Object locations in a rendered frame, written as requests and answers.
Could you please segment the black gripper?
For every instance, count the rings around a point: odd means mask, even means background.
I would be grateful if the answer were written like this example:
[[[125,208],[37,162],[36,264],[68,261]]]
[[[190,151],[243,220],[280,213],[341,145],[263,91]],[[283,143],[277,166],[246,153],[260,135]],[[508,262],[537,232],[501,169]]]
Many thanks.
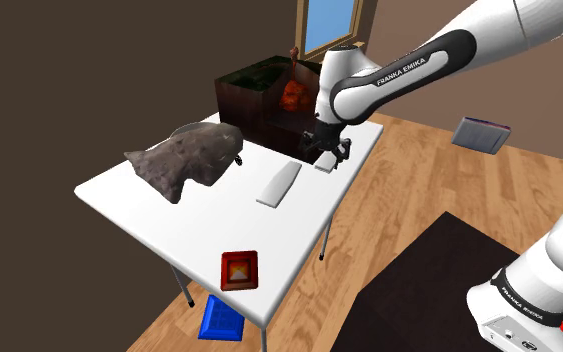
[[[343,123],[329,124],[321,120],[317,120],[314,126],[314,134],[304,131],[299,142],[299,149],[303,153],[308,153],[316,146],[321,150],[332,150],[336,158],[334,168],[347,160],[350,155],[350,147],[352,141],[349,138],[340,140],[340,134],[345,128]]]

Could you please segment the small white flat block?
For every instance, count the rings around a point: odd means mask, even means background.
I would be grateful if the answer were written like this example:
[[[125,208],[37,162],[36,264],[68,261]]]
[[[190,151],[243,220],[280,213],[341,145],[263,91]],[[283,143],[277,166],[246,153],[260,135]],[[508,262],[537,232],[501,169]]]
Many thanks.
[[[337,157],[329,151],[323,152],[314,162],[314,167],[325,173],[330,173],[337,164]]]

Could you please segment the orange-red figure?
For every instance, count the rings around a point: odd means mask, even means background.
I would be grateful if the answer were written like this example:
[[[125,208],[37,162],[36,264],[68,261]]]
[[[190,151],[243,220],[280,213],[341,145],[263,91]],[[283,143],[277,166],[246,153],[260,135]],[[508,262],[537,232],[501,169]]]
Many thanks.
[[[288,112],[308,111],[311,105],[307,86],[296,80],[298,54],[299,49],[297,47],[290,50],[292,61],[291,78],[285,85],[283,95],[279,101],[279,107]]]

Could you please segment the long white flat bar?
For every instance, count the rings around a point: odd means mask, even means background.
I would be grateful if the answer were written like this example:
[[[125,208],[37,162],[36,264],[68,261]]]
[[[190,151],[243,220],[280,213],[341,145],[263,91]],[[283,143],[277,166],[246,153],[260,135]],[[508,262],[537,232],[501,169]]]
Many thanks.
[[[271,208],[277,208],[297,178],[302,165],[289,161],[264,187],[256,201]]]

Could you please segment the dark brown open box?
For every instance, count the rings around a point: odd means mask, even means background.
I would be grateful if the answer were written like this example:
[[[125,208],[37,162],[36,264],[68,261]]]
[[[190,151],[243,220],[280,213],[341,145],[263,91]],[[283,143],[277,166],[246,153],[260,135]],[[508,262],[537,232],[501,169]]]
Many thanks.
[[[302,134],[314,130],[319,63],[273,56],[215,80],[220,120],[238,127],[243,137],[289,157],[314,163],[322,151],[300,148]],[[279,106],[286,84],[294,78],[307,87],[310,105],[289,112]]]

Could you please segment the wooden framed window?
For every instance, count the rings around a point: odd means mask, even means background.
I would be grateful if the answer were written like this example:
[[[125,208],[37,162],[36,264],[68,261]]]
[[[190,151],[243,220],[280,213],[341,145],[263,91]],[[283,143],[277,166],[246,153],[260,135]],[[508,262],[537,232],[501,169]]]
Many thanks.
[[[364,0],[297,0],[295,46],[302,60],[320,61],[328,49],[352,42]]]

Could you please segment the white table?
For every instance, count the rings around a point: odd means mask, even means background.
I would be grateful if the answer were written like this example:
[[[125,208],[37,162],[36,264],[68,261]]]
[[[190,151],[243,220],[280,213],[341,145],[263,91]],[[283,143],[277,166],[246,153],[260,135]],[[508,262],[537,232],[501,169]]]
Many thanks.
[[[260,330],[261,351],[278,352],[270,324],[319,241],[327,240],[345,195],[383,133],[374,122],[349,126],[351,153],[326,173],[303,163],[280,204],[257,202],[292,159],[246,142],[242,165],[230,166],[211,187],[187,181],[172,204],[139,178],[130,162],[92,177],[75,195],[177,271],[239,312]],[[258,286],[222,291],[221,256],[258,253]]]

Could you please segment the lumpy grey-brown rock shape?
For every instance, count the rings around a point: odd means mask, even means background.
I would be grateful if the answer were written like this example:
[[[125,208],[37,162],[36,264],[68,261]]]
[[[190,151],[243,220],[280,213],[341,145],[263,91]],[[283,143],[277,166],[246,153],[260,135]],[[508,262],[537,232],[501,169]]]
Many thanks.
[[[177,204],[185,181],[213,186],[243,149],[241,130],[227,123],[168,138],[150,150],[125,152],[135,174]]]

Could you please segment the grey flat box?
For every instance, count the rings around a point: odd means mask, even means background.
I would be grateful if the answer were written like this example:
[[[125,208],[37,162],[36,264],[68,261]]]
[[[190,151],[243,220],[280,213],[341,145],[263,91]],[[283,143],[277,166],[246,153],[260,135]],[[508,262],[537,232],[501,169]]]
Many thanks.
[[[506,125],[464,117],[457,126],[451,143],[471,150],[495,155],[511,134]]]

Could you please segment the dark robot stand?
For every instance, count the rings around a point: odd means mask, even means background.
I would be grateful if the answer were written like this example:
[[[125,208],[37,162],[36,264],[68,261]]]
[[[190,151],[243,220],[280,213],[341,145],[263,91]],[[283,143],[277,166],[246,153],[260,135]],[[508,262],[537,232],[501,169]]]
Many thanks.
[[[501,352],[466,294],[517,257],[443,213],[357,294],[330,352]]]

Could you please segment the blue flat tray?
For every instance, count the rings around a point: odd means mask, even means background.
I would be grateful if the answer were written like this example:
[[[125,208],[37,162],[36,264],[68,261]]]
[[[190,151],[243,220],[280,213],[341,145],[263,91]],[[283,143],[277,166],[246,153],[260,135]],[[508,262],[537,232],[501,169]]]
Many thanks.
[[[241,341],[245,318],[214,295],[207,299],[198,338],[201,340]]]

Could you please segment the red square picture frame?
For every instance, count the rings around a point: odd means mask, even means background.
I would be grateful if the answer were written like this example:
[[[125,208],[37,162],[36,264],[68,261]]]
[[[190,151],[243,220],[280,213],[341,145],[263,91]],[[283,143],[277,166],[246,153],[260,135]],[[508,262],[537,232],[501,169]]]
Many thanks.
[[[224,252],[221,257],[222,291],[250,290],[258,287],[256,251]]]

